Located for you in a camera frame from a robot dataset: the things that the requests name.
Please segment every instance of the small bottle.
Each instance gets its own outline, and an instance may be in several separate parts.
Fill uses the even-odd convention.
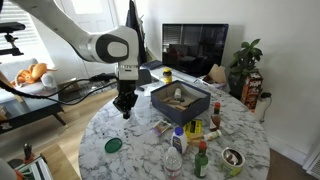
[[[175,91],[174,91],[174,99],[175,100],[180,100],[181,99],[181,89],[180,88],[177,88]]]
[[[205,135],[203,136],[203,138],[204,138],[204,140],[206,140],[206,141],[211,141],[211,140],[213,140],[213,139],[215,139],[215,138],[217,138],[217,137],[220,137],[221,135],[222,135],[222,133],[221,133],[221,131],[218,129],[218,130],[216,130],[216,131],[214,131],[214,132],[205,134]]]
[[[164,68],[163,80],[166,84],[170,84],[172,82],[172,72],[169,68]]]
[[[171,137],[171,145],[177,149],[180,154],[183,154],[188,145],[187,136],[182,127],[176,127]]]
[[[216,131],[220,128],[220,103],[216,102],[214,104],[214,113],[211,115],[211,121],[210,121],[210,131]]]
[[[181,177],[182,157],[174,147],[169,147],[164,156],[164,171],[167,179]]]
[[[207,174],[208,156],[206,155],[207,144],[201,141],[199,144],[199,153],[195,156],[194,174],[198,178],[204,178]]]

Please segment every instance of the potted plant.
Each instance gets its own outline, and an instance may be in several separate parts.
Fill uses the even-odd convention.
[[[257,72],[256,62],[260,61],[262,51],[255,46],[260,42],[260,39],[252,41],[252,43],[241,43],[241,50],[233,54],[233,61],[230,63],[230,73],[228,76],[228,84],[230,94],[240,99],[242,88],[246,76],[251,72]]]

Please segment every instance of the marble table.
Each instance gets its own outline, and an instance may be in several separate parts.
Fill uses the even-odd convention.
[[[226,147],[237,149],[245,158],[242,172],[232,179],[263,180],[269,170],[270,152],[265,132],[252,113],[230,95],[203,84],[192,84],[211,92],[211,107],[198,118],[203,120],[203,132],[209,133],[209,117],[213,104],[221,103],[222,136],[209,141],[209,168],[205,179],[228,179],[219,168],[219,155]],[[139,125],[132,115],[122,119],[112,101],[107,103],[88,124],[80,144],[79,166],[82,179],[165,179],[163,157],[170,147],[173,129],[160,138],[150,131],[164,115],[150,104],[151,121]],[[105,143],[114,137],[122,140],[121,149],[113,154],[104,150]],[[189,146],[183,155],[183,179],[197,179],[193,174],[198,148]]]

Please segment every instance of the dark box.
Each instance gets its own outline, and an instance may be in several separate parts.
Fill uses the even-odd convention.
[[[162,101],[168,97],[173,98],[177,88],[181,89],[182,98],[186,103],[193,102],[183,111],[176,109],[175,105],[169,105]],[[209,108],[210,97],[210,93],[182,81],[174,81],[151,92],[153,107],[181,127]]]
[[[257,101],[262,85],[262,76],[259,72],[249,73],[245,79],[242,90],[241,102],[246,105],[251,112],[256,109]]]

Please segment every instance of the red bottle cap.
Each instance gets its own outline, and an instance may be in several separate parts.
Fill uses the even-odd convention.
[[[216,103],[214,104],[214,107],[215,107],[215,108],[220,108],[220,103],[219,103],[219,102],[216,102]]]
[[[207,149],[207,143],[205,141],[200,141],[199,149]]]

